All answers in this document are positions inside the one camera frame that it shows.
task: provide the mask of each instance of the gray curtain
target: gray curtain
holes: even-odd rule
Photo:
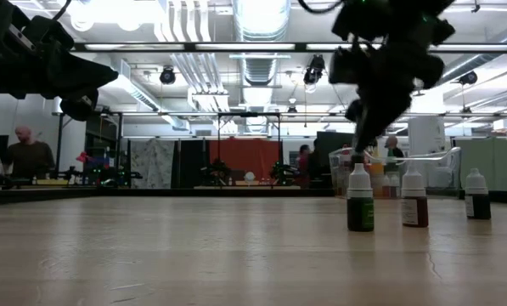
[[[144,178],[133,179],[134,189],[170,189],[174,141],[150,139],[131,142],[131,170]]]

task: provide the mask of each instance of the woman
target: woman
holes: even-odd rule
[[[310,147],[307,144],[301,145],[296,158],[298,163],[298,175],[295,179],[296,184],[301,186],[302,189],[306,189],[310,185],[310,178],[307,173],[307,160],[310,156]]]

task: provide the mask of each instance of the dropper bottle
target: dropper bottle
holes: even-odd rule
[[[466,177],[465,204],[466,217],[482,220],[491,218],[489,190],[485,178],[477,168],[472,168]]]
[[[402,199],[403,225],[425,228],[429,226],[429,210],[426,200],[423,178],[413,163],[403,175]]]
[[[351,231],[374,230],[374,195],[370,176],[363,163],[356,163],[347,188],[347,228]]]

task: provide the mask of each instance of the orange curtain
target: orange curtain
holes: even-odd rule
[[[233,170],[253,172],[256,179],[270,178],[273,164],[278,160],[278,142],[263,139],[221,140],[221,159]],[[210,142],[210,160],[217,158],[216,140]]]

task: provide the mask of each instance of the bottle label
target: bottle label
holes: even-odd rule
[[[374,227],[374,199],[364,199],[363,227]]]
[[[474,217],[474,197],[472,195],[465,196],[466,216]]]
[[[417,200],[402,199],[400,203],[402,206],[403,224],[418,225],[420,221],[417,214]]]

